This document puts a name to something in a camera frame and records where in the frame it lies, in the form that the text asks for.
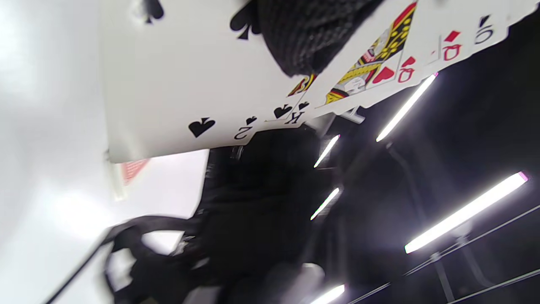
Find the person's left hand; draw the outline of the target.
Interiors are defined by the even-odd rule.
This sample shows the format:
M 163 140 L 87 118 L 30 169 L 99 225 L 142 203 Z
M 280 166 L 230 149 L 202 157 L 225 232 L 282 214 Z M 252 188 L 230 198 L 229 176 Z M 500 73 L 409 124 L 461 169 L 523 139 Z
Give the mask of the person's left hand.
M 324 73 L 380 0 L 250 0 L 231 29 L 261 34 L 287 76 Z M 308 212 L 324 177 L 308 168 L 314 131 L 258 132 L 243 151 L 210 152 L 216 175 L 205 182 L 196 238 L 209 262 L 192 271 L 193 287 L 218 287 L 217 304 L 279 304 L 301 273 L 312 235 Z

